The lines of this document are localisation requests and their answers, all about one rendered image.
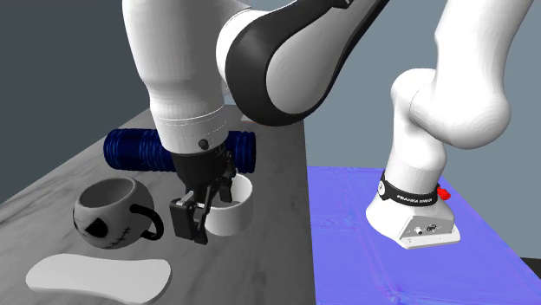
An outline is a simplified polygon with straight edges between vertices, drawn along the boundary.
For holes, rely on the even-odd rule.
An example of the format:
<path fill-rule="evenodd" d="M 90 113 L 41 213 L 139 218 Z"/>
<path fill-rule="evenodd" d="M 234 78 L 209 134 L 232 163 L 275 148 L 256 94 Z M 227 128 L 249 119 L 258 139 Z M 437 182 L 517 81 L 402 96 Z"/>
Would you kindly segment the white flat board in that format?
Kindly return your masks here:
<path fill-rule="evenodd" d="M 150 305 L 166 291 L 172 268 L 163 259 L 114 260 L 77 254 L 43 258 L 25 276 L 35 292 L 67 292 L 124 305 Z"/>

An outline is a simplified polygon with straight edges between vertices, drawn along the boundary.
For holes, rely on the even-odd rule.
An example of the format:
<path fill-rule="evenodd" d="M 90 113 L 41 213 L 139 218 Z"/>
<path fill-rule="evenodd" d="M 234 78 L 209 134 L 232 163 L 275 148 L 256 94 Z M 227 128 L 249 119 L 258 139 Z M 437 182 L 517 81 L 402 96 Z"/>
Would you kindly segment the blue ribbed cylinder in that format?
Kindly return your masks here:
<path fill-rule="evenodd" d="M 254 132 L 230 131 L 226 149 L 232 152 L 240 173 L 254 173 L 257 142 Z M 115 170 L 174 172 L 171 154 L 161 145 L 156 129 L 122 128 L 108 133 L 103 143 L 107 164 Z"/>

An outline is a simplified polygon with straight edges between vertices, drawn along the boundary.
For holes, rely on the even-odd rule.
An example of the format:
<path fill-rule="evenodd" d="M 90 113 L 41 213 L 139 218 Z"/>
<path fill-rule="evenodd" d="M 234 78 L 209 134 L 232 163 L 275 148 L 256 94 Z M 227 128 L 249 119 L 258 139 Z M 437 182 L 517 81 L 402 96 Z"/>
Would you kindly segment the white round cup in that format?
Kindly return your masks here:
<path fill-rule="evenodd" d="M 230 203 L 217 195 L 206 217 L 205 228 L 213 235 L 228 237 L 246 229 L 253 216 L 252 182 L 242 174 L 232 179 Z"/>

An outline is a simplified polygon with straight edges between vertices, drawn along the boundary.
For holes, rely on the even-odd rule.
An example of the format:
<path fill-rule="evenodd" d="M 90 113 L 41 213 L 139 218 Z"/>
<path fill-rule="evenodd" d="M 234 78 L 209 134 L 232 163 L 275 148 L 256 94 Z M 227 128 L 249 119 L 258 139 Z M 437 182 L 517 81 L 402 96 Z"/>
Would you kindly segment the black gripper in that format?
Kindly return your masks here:
<path fill-rule="evenodd" d="M 231 187 L 236 175 L 230 151 L 226 144 L 196 154 L 171 153 L 177 176 L 186 188 L 182 198 L 169 204 L 176 237 L 206 245 L 208 237 L 205 221 L 212 200 L 219 193 L 220 200 L 232 202 Z M 213 185 L 219 179 L 219 188 Z"/>

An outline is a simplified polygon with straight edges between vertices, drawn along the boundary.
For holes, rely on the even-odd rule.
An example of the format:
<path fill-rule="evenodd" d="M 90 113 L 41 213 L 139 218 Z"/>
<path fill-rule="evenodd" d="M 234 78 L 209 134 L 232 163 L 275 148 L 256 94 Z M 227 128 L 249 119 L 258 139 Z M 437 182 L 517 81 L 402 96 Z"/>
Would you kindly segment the purple robot stand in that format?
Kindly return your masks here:
<path fill-rule="evenodd" d="M 316 305 L 541 305 L 541 279 L 444 178 L 460 241 L 405 250 L 365 216 L 380 169 L 307 172 Z"/>

